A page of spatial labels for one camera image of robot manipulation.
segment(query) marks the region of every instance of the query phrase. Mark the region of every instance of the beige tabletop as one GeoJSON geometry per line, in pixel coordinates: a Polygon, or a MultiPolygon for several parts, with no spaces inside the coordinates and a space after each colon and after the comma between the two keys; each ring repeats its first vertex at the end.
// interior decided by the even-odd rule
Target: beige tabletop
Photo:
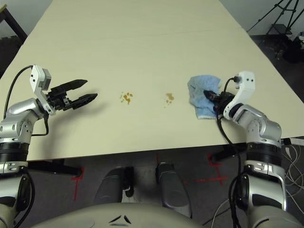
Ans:
{"type": "MultiPolygon", "coordinates": [[[[53,0],[0,80],[0,113],[14,76],[30,64],[50,71],[50,88],[87,79],[71,99],[98,97],[50,117],[49,135],[32,138],[28,160],[225,144],[215,120],[196,118],[187,82],[243,70],[256,76],[248,104],[278,122],[282,137],[304,133],[303,103],[217,0],[53,0]]],[[[10,105],[33,97],[29,73],[10,105]]],[[[223,126],[233,142],[246,140],[233,123],[223,126]]],[[[40,120],[34,133],[44,132],[40,120]]]]}

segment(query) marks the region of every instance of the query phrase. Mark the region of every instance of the tripod leg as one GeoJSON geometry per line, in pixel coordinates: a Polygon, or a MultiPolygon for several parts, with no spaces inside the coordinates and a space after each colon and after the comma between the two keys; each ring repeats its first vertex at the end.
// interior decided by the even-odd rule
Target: tripod leg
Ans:
{"type": "Polygon", "coordinates": [[[278,7],[278,5],[280,5],[280,3],[283,2],[283,1],[284,0],[280,0],[267,14],[265,14],[262,18],[257,20],[257,23],[255,23],[250,29],[248,29],[247,32],[249,32],[251,29],[253,29],[261,20],[263,20],[265,17],[267,17],[267,15],[269,13],[271,13],[276,7],[278,7]]]}
{"type": "Polygon", "coordinates": [[[294,19],[294,21],[291,23],[290,27],[292,27],[294,25],[294,23],[299,19],[299,17],[303,14],[304,12],[304,8],[303,10],[299,13],[299,15],[294,19]]]}
{"type": "Polygon", "coordinates": [[[292,12],[292,14],[290,16],[290,19],[289,19],[289,22],[288,22],[285,34],[287,33],[288,30],[291,29],[290,23],[291,23],[291,21],[292,21],[292,19],[294,17],[295,12],[296,12],[296,7],[298,6],[298,3],[299,3],[299,0],[296,0],[295,5],[294,5],[294,10],[293,10],[293,12],[292,12]]]}
{"type": "MultiPolygon", "coordinates": [[[[285,34],[284,34],[284,35],[286,35],[287,32],[288,32],[289,30],[291,30],[290,23],[291,23],[291,21],[292,21],[292,19],[293,19],[293,17],[294,17],[295,12],[296,12],[296,8],[297,8],[297,6],[298,6],[298,3],[299,3],[299,0],[296,0],[295,5],[294,5],[293,12],[292,12],[292,14],[290,15],[290,19],[289,19],[289,22],[288,22],[288,25],[287,25],[287,27],[286,27],[285,34]]],[[[277,58],[277,55],[279,54],[281,47],[282,47],[282,40],[279,40],[279,47],[278,47],[277,52],[276,52],[276,54],[275,54],[275,58],[277,58]]]]}
{"type": "Polygon", "coordinates": [[[293,0],[289,0],[288,3],[285,5],[285,7],[282,9],[282,12],[280,13],[280,15],[278,16],[278,18],[275,20],[275,22],[271,25],[270,29],[268,30],[268,32],[265,34],[264,38],[261,40],[261,42],[258,44],[258,46],[260,46],[264,40],[265,40],[265,37],[269,34],[269,32],[273,29],[273,27],[276,25],[277,21],[280,19],[280,17],[284,14],[284,11],[286,11],[287,7],[290,5],[290,3],[292,2],[293,0]]]}

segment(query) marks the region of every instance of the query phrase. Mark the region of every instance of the dark gray floor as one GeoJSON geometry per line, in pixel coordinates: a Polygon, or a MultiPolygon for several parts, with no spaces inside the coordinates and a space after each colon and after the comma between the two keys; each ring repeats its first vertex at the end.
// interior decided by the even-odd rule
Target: dark gray floor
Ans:
{"type": "MultiPolygon", "coordinates": [[[[10,46],[9,43],[6,43],[4,44],[5,48],[0,48],[0,56],[2,56],[0,58],[0,69],[2,72],[4,72],[18,51],[18,45],[14,42],[11,43],[13,45],[10,46]]],[[[262,50],[287,83],[304,101],[304,64],[289,64],[282,58],[274,58],[271,45],[262,47],[262,50]]],[[[185,186],[192,203],[193,219],[202,224],[211,218],[218,205],[227,199],[228,186],[237,173],[236,159],[229,159],[224,161],[218,168],[221,177],[226,177],[222,181],[222,185],[218,180],[208,181],[210,178],[218,177],[218,173],[216,168],[209,166],[207,154],[221,150],[221,146],[215,146],[68,159],[66,164],[85,168],[84,178],[78,184],[76,201],[74,201],[76,182],[71,180],[71,177],[31,172],[36,185],[36,200],[31,213],[21,227],[28,228],[46,219],[92,205],[101,180],[108,171],[116,167],[135,167],[135,194],[133,198],[124,198],[124,202],[161,205],[160,190],[155,181],[156,153],[159,154],[160,161],[174,163],[181,179],[187,181],[185,186]]],[[[299,166],[303,169],[304,160],[300,162],[299,166]]],[[[301,192],[296,195],[295,199],[304,208],[304,193],[301,192]]],[[[288,211],[304,223],[303,215],[294,203],[291,200],[288,200],[288,203],[288,211]]],[[[244,213],[239,211],[238,214],[242,227],[247,227],[244,213]]],[[[230,212],[219,216],[214,227],[232,227],[230,212]]]]}

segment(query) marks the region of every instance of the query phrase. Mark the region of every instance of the towel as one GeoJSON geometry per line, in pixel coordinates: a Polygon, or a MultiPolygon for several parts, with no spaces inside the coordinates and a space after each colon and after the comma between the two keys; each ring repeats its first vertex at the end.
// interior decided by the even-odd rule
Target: towel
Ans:
{"type": "Polygon", "coordinates": [[[204,95],[204,90],[212,90],[219,93],[222,81],[212,75],[199,75],[190,78],[188,89],[190,94],[190,103],[195,107],[198,119],[215,119],[216,113],[213,110],[214,104],[204,95]]]}

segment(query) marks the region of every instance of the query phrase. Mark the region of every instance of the silver robot arm segment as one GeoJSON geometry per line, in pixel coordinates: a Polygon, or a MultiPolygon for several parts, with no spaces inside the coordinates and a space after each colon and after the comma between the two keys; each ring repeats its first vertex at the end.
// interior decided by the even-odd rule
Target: silver robot arm segment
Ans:
{"type": "Polygon", "coordinates": [[[237,190],[237,205],[247,213],[249,227],[302,227],[286,212],[281,127],[245,104],[254,92],[254,84],[253,73],[239,73],[236,88],[240,90],[222,108],[223,116],[241,126],[247,136],[247,159],[237,190]]]}
{"type": "Polygon", "coordinates": [[[55,115],[56,110],[77,109],[97,97],[97,94],[87,94],[74,101],[66,97],[68,90],[81,87],[86,80],[74,80],[44,94],[51,75],[37,65],[32,66],[29,81],[37,99],[12,105],[0,123],[0,228],[13,227],[17,213],[30,204],[31,179],[27,175],[27,155],[31,137],[37,136],[33,135],[35,122],[44,119],[48,133],[49,115],[55,115]]]}

